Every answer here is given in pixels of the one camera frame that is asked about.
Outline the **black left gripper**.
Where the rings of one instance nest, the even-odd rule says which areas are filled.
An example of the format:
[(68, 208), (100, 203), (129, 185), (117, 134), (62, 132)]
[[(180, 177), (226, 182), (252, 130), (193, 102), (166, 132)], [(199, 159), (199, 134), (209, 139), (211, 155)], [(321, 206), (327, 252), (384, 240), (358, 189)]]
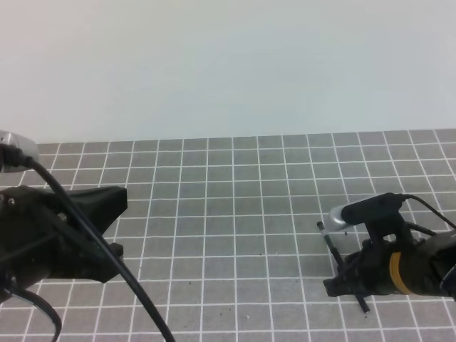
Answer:
[(44, 279), (105, 283), (119, 274), (49, 189), (1, 191), (1, 301), (9, 284), (27, 289)]

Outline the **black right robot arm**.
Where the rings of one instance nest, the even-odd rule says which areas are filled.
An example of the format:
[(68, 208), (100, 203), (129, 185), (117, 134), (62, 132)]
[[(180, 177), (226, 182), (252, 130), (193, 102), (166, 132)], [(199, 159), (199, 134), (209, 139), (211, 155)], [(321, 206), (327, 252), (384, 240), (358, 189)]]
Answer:
[(429, 243), (450, 234), (435, 234), (412, 243), (371, 239), (345, 257), (337, 276), (323, 281), (330, 297), (417, 295), (455, 298), (455, 247), (431, 254)]

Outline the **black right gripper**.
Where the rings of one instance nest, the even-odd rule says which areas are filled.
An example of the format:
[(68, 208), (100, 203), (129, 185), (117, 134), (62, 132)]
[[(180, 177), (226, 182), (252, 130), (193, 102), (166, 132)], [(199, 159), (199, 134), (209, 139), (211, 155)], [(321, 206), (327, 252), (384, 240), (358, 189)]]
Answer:
[(420, 294), (420, 265), (415, 255), (419, 241), (400, 244), (383, 240), (375, 247), (371, 240), (363, 242), (358, 252), (343, 257), (352, 270), (355, 292), (367, 296), (387, 296), (393, 294)]

